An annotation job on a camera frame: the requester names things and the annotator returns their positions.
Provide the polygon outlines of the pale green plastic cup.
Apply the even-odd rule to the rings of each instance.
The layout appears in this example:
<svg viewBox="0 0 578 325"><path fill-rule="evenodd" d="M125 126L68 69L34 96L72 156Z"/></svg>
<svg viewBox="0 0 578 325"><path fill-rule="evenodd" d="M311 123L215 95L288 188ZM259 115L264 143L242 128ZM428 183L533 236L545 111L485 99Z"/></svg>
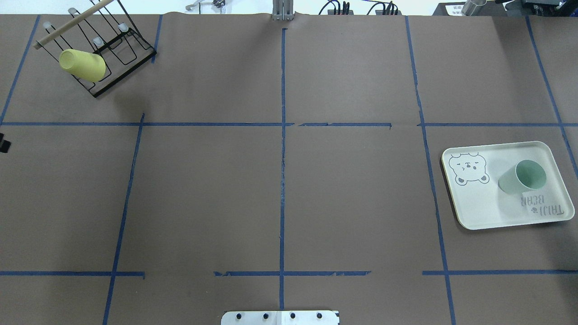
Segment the pale green plastic cup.
<svg viewBox="0 0 578 325"><path fill-rule="evenodd" d="M547 174L538 162L521 160L498 179L498 187L507 194L521 194L539 190L546 182Z"/></svg>

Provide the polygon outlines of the yellow plastic cup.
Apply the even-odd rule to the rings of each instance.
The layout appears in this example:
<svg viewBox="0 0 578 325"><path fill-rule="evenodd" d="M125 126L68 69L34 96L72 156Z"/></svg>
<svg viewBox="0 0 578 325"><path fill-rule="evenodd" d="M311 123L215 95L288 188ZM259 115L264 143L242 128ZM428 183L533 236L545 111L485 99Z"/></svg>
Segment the yellow plastic cup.
<svg viewBox="0 0 578 325"><path fill-rule="evenodd" d="M62 70L89 82L99 82L107 73L107 64L98 54L66 49L58 58Z"/></svg>

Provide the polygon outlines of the cream bear serving tray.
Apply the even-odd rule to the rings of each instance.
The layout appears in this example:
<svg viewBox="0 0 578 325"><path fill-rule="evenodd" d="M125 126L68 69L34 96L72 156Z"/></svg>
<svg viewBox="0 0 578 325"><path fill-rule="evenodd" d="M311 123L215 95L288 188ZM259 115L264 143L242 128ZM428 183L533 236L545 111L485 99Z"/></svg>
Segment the cream bear serving tray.
<svg viewBox="0 0 578 325"><path fill-rule="evenodd" d="M499 178L521 160L539 163L547 182L539 190L504 193ZM442 153L453 206L468 230L570 220L575 208L552 151L540 141L448 148Z"/></svg>

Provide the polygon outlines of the silver metal can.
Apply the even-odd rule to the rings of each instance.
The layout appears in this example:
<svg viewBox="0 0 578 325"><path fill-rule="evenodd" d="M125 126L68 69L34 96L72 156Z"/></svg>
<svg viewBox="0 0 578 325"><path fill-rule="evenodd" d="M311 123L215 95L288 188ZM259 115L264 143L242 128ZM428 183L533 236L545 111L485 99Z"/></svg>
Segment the silver metal can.
<svg viewBox="0 0 578 325"><path fill-rule="evenodd" d="M463 16L477 16L486 3L487 0L466 0L461 13Z"/></svg>

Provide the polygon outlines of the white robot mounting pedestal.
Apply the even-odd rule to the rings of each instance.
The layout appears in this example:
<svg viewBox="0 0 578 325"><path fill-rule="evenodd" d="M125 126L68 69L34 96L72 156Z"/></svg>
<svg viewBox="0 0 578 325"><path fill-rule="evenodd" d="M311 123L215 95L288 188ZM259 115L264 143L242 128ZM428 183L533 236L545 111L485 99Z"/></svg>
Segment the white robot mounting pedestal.
<svg viewBox="0 0 578 325"><path fill-rule="evenodd" d="M338 311L231 311L221 318L221 325L340 325Z"/></svg>

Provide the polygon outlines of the aluminium frame post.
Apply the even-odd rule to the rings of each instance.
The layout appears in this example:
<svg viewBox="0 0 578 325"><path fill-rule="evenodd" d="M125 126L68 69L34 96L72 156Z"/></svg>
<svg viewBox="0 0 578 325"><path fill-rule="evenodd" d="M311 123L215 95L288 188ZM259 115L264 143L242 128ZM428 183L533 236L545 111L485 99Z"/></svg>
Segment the aluminium frame post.
<svg viewBox="0 0 578 325"><path fill-rule="evenodd" d="M292 21L294 19L293 0L273 0L272 5L273 21Z"/></svg>

